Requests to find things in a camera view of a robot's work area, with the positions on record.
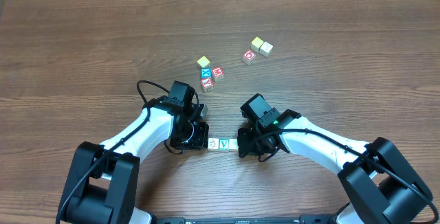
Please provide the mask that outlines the sun picture wooden block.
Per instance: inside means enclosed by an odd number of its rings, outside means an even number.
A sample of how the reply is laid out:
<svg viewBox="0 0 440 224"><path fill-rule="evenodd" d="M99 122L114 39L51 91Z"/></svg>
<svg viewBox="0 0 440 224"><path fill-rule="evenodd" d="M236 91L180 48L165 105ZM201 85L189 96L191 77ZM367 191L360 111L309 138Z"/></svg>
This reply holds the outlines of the sun picture wooden block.
<svg viewBox="0 0 440 224"><path fill-rule="evenodd" d="M219 138L209 138L207 149L209 151L218 151L219 150Z"/></svg>

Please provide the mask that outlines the green V wooden block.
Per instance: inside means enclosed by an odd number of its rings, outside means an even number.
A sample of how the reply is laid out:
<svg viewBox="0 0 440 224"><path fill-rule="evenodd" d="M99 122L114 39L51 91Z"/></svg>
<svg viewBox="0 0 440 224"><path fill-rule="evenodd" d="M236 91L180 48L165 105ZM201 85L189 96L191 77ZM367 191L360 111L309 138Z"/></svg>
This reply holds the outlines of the green V wooden block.
<svg viewBox="0 0 440 224"><path fill-rule="evenodd" d="M219 139L219 151L228 152L230 149L230 140L229 139Z"/></svg>

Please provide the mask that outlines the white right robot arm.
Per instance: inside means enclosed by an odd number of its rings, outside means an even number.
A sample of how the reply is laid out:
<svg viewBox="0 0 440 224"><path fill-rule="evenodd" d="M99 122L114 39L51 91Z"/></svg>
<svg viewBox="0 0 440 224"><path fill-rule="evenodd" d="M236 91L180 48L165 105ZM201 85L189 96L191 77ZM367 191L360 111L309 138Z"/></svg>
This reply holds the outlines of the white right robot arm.
<svg viewBox="0 0 440 224"><path fill-rule="evenodd" d="M273 156L283 150L307 157L338 176L349 203L333 223L414 223L429 207L439 220L430 189L391 141L348 139L312 124L292 110L242 112L250 127L239 129L239 155Z"/></svg>

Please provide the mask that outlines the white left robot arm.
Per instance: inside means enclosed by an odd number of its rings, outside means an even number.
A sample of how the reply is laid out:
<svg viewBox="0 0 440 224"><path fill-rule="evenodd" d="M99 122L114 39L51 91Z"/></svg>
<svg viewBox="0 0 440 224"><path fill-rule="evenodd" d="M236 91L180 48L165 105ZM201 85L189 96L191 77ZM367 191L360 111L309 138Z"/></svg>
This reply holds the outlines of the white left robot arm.
<svg viewBox="0 0 440 224"><path fill-rule="evenodd" d="M66 223L154 223L135 207L140 164L160 145L179 153L205 148L206 106L173 109L164 102L145 106L140 116L115 137L78 146L71 162L56 215Z"/></svg>

